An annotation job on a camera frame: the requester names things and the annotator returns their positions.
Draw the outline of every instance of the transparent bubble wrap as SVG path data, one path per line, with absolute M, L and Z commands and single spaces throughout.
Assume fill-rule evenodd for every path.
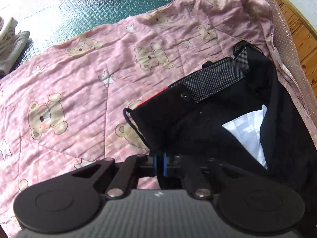
M 30 39 L 15 68 L 52 45 L 81 34 L 95 26 L 115 23 L 144 13 L 172 0 L 0 0 L 1 16 L 13 16 L 16 31 L 30 31 Z M 313 91 L 300 67 L 296 48 L 275 0 L 266 0 L 273 12 L 274 45 L 302 93 L 308 113 L 317 124 L 317 104 Z

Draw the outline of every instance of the pink quilt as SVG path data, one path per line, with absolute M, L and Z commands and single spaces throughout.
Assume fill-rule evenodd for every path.
M 231 56 L 242 39 L 277 64 L 266 1 L 175 0 L 53 46 L 3 78 L 0 223 L 8 236 L 20 230 L 12 207 L 20 191 L 104 157 L 123 161 L 147 153 L 123 108 L 134 108 L 206 60 Z M 316 144 L 300 91 L 277 69 Z M 147 177 L 139 187 L 159 188 Z

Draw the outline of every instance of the round black cover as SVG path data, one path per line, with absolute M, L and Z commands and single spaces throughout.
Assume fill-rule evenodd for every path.
M 219 195 L 219 213 L 230 224 L 256 235 L 280 234 L 304 215 L 305 204 L 295 191 L 265 178 L 238 178 Z
M 61 186 L 65 188 L 34 185 L 20 193 L 13 205 L 18 221 L 46 234 L 68 232 L 90 222 L 100 208 L 98 193 L 92 188 Z

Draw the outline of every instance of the silver screw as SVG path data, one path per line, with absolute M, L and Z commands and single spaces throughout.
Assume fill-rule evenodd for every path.
M 196 190 L 195 195 L 197 197 L 200 197 L 200 198 L 205 198 L 205 197 L 210 196 L 210 190 L 208 190 L 208 189 L 198 189 L 198 190 Z
M 114 188 L 114 189 L 110 189 L 107 194 L 112 197 L 112 198 L 115 198 L 115 197 L 120 197 L 123 195 L 123 191 L 121 189 L 118 189 L 118 188 Z

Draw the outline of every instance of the red trim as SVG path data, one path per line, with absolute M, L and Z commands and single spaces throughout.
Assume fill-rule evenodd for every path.
M 140 105 L 144 104 L 145 102 L 147 102 L 148 100 L 150 100 L 152 97 L 155 97 L 157 94 L 160 94 L 161 92 L 163 92 L 164 90 L 166 90 L 168 87 L 163 88 L 161 91 L 157 92 L 156 94 L 154 94 L 153 96 L 149 97 L 147 100 L 145 100 L 144 102 L 142 102 L 141 104 L 137 105 L 137 107 L 139 107 Z

